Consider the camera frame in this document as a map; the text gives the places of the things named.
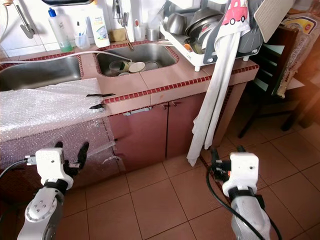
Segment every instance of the sink basin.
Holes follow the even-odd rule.
[[[76,56],[41,63],[28,62],[0,71],[0,91],[36,89],[80,78],[79,61]]]
[[[133,62],[146,63],[149,61],[155,61],[158,63],[159,68],[171,66],[176,63],[176,59],[164,46],[155,43],[135,45],[134,51],[131,51],[129,47],[120,47],[116,49],[106,50],[105,52],[132,59]],[[114,75],[111,73],[111,70],[109,69],[109,64],[113,61],[122,60],[122,58],[102,53],[98,53],[96,57],[100,66],[101,73],[105,76],[114,77]]]

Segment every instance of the white bottle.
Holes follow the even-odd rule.
[[[49,23],[53,30],[56,40],[58,41],[59,47],[62,52],[70,52],[73,50],[70,41],[65,33],[65,25],[62,19],[57,16],[55,10],[49,8]]]
[[[95,45],[98,48],[109,46],[110,40],[108,37],[108,31],[105,23],[103,10],[100,8],[92,9],[90,13],[90,22]]]

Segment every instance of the chair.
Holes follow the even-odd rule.
[[[291,113],[281,127],[283,131],[290,129],[306,105],[305,97],[301,97],[302,92],[309,91],[308,94],[312,94],[316,91],[317,88],[313,89],[312,83],[303,83],[298,88],[287,90],[285,92],[285,99],[276,95],[283,73],[295,47],[298,32],[298,29],[279,26],[267,44],[262,45],[259,53],[250,58],[260,67],[255,80],[250,82],[246,88],[246,90],[251,91],[255,96],[256,107],[238,135],[239,138],[242,138],[246,134],[256,118]],[[281,49],[281,46],[283,48],[282,52],[277,50],[277,48]],[[299,104],[294,111],[262,114],[263,107],[268,104],[283,103],[284,101],[291,100],[299,100]]]

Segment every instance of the dish towel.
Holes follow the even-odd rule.
[[[187,155],[194,166],[202,146],[208,149],[213,141],[219,115],[235,63],[240,37],[250,31],[248,0],[231,0],[214,42],[218,59],[210,85],[198,116],[193,123],[193,138]]]

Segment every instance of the cabinet door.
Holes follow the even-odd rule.
[[[193,138],[194,119],[199,114],[206,93],[185,97],[169,103],[166,158],[189,151]]]
[[[109,117],[116,139],[115,155],[122,158],[126,171],[161,162],[166,155],[168,104],[149,111]]]

